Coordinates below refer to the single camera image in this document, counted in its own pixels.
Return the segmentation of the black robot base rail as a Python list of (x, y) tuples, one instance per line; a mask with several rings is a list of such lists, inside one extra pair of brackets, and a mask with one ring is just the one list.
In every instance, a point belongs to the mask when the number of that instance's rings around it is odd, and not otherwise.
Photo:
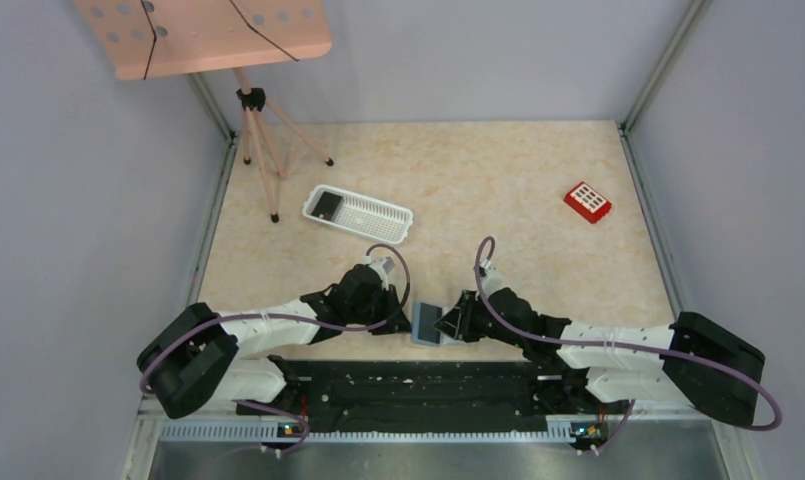
[(287, 384), (271, 406), (305, 416), (315, 435), (543, 432), (550, 417), (612, 417), (627, 406), (528, 361), (273, 362)]

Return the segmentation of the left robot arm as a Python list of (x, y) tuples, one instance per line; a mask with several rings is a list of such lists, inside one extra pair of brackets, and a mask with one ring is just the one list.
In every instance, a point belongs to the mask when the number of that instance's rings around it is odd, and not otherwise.
[(387, 267), (374, 261), (355, 265), (324, 290), (276, 307), (217, 313), (204, 302), (192, 304), (137, 357), (140, 389), (154, 395), (171, 419), (231, 401), (286, 413), (297, 404), (299, 388), (260, 354), (313, 345), (344, 332), (407, 333), (415, 342), (439, 344), (434, 325), (444, 308), (416, 302), (405, 312), (409, 294), (398, 292)]

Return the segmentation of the black credit card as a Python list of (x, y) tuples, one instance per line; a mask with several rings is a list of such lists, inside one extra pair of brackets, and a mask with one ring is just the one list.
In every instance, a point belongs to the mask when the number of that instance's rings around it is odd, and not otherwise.
[(310, 212), (312, 217), (331, 222), (334, 219), (343, 197), (337, 193), (324, 191)]
[(417, 302), (414, 307), (412, 340), (422, 345), (440, 346), (442, 333), (435, 328), (435, 323), (442, 316), (442, 307)]

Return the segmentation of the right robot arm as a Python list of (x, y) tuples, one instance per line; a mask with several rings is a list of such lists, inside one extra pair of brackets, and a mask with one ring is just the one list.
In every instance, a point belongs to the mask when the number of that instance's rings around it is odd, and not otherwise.
[(753, 426), (765, 357), (755, 346), (696, 312), (670, 325), (602, 327), (537, 313), (513, 290), (482, 300), (462, 292), (439, 328), (465, 343), (496, 340), (557, 371), (567, 404), (677, 403), (723, 423)]

